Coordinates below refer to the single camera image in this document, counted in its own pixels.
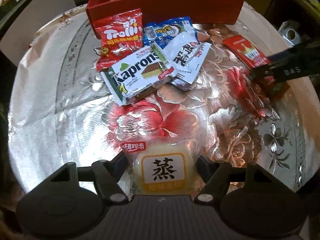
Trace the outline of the steamed cake packet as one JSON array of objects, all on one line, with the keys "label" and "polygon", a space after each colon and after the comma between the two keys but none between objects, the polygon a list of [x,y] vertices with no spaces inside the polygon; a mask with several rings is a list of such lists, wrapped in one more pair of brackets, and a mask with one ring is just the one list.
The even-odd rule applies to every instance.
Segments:
[{"label": "steamed cake packet", "polygon": [[135,194],[191,195],[199,191],[196,162],[202,144],[194,138],[135,138],[120,144],[134,179]]}]

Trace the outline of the red green snack packet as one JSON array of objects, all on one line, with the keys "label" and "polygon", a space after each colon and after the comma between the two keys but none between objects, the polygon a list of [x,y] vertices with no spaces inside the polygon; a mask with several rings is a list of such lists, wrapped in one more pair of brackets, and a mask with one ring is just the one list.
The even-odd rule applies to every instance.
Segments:
[{"label": "red green snack packet", "polygon": [[[252,70],[256,67],[270,63],[271,61],[241,35],[235,35],[222,41],[237,58]],[[262,77],[255,80],[260,87],[263,87],[267,96],[274,101],[279,101],[290,88],[287,82],[276,83],[272,76]]]}]

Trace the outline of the Kaprons wafer pack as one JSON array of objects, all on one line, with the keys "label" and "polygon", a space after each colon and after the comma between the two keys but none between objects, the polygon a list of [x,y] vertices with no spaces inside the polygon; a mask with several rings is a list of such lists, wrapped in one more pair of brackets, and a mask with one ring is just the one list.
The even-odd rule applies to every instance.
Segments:
[{"label": "Kaprons wafer pack", "polygon": [[101,71],[108,90],[119,106],[133,104],[177,75],[177,69],[153,43]]}]

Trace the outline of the white chicken snack packet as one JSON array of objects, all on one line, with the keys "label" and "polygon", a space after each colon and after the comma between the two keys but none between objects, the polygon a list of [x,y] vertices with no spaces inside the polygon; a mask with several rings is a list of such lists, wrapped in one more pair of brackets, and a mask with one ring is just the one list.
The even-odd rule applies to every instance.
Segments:
[{"label": "white chicken snack packet", "polygon": [[163,49],[164,55],[177,69],[170,81],[175,87],[186,91],[196,80],[211,45],[199,42],[194,32],[181,32]]}]

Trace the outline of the red Trolli candy bag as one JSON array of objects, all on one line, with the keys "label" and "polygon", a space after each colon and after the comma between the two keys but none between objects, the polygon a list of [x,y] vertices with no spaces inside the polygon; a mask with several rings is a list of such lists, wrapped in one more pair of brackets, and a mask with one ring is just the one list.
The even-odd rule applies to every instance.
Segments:
[{"label": "red Trolli candy bag", "polygon": [[143,47],[143,22],[140,9],[100,19],[94,23],[94,29],[101,38],[97,71],[111,67]]}]

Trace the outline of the blue coconut candy bag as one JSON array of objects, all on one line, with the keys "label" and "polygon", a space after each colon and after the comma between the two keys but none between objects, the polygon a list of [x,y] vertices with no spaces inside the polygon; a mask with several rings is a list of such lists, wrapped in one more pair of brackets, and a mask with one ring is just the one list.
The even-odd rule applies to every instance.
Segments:
[{"label": "blue coconut candy bag", "polygon": [[149,46],[152,42],[156,42],[161,48],[164,48],[171,40],[173,40],[181,32],[197,33],[193,28],[190,17],[176,17],[165,20],[160,23],[151,22],[144,25],[144,46]]}]

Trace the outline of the floral satin tablecloth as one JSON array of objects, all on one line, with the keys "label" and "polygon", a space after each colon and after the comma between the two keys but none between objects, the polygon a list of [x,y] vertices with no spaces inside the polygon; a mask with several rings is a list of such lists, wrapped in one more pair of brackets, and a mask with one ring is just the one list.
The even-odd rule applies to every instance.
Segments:
[{"label": "floral satin tablecloth", "polygon": [[133,106],[119,107],[95,70],[100,41],[84,7],[52,19],[21,59],[11,94],[9,159],[25,192],[64,163],[89,166],[114,158],[133,135],[207,133],[204,152],[235,167],[258,163],[293,190],[319,169],[319,99],[309,78],[257,120],[231,94],[227,72],[241,66],[212,45],[189,91],[167,84]]}]

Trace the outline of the red cardboard box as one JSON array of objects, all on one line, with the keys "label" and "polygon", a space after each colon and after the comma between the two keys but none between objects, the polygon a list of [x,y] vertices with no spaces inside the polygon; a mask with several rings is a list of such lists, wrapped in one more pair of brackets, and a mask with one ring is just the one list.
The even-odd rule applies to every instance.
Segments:
[{"label": "red cardboard box", "polygon": [[90,24],[134,9],[142,11],[145,24],[183,16],[194,23],[234,24],[243,3],[244,0],[88,0],[86,13]]}]

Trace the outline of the beige side cabinet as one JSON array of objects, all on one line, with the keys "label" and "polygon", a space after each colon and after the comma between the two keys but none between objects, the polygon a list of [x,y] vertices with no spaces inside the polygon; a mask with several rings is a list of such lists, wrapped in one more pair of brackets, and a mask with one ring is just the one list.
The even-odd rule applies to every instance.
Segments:
[{"label": "beige side cabinet", "polygon": [[1,20],[1,52],[15,66],[35,33],[56,16],[75,7],[74,0],[21,0]]}]

